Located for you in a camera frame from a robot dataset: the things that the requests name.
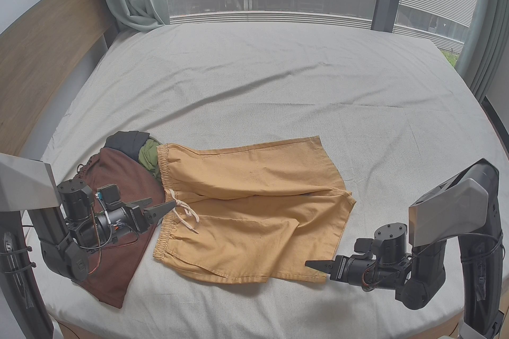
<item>white bed sheet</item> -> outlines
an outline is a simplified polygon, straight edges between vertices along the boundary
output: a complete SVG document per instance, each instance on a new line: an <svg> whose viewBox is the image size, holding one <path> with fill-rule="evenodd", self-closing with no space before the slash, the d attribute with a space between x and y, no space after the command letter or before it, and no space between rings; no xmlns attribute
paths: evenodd
<svg viewBox="0 0 509 339"><path fill-rule="evenodd" d="M461 78L428 40L328 25L208 23L122 33L62 119L43 160L57 182L118 130L162 142L224 148L320 135L357 204L338 253L479 158L500 170L502 228L509 230L509 164ZM270 279L214 285L157 262L156 231L117 310L44 265L28 243L51 313L105 338L407 337L460 312L456 240L447 279L422 310L394 292ZM504 262L504 279L509 268Z"/></svg>

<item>white drawstring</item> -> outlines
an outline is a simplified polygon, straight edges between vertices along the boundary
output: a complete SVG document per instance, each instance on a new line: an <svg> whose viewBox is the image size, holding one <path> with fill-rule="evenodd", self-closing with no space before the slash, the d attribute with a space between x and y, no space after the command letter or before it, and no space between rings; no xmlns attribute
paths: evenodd
<svg viewBox="0 0 509 339"><path fill-rule="evenodd" d="M198 216L198 214L194 210L192 210L191 207L187 203L181 201L180 199L175 198L175 191L174 190L172 190L172 189L167 189L167 190L169 191L169 193L171 194L172 198L176 202L176 206L173 208L173 212L179 218L179 221L181 221L184 224L184 226L186 228L188 228L189 230L192 230L194 233L199 234L193 226L188 224L188 222L186 222L185 220L183 220L180 217L179 213L177 212L177 206L180 206L181 208L184 209L184 212L186 213L187 217L194 216L194 218L196 219L196 224L200 223L200 217Z"/></svg>

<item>wood panel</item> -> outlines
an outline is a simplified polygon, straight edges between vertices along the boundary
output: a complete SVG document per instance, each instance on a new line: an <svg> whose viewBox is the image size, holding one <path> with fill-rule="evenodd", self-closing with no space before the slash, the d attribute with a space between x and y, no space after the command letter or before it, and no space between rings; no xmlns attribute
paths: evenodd
<svg viewBox="0 0 509 339"><path fill-rule="evenodd" d="M20 153L52 96L113 22L105 0L41 0L0 35L0 152Z"/></svg>

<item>tan shorts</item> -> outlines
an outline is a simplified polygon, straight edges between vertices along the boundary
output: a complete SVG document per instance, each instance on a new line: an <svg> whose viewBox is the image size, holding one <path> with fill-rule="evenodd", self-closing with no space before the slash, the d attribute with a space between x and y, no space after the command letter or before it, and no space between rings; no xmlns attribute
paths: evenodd
<svg viewBox="0 0 509 339"><path fill-rule="evenodd" d="M325 282L304 262L333 258L355 200L319 137L203 151L165 144L157 152L166 199L173 189L200 222L196 234L166 215L156 259L213 283Z"/></svg>

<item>wooden bed frame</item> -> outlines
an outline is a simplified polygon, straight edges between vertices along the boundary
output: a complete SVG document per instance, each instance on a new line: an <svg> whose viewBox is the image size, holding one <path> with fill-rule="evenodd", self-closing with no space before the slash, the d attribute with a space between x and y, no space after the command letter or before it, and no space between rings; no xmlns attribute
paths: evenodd
<svg viewBox="0 0 509 339"><path fill-rule="evenodd" d="M41 0L0 34L0 152L19 155L51 98L114 21L105 0Z"/></svg>

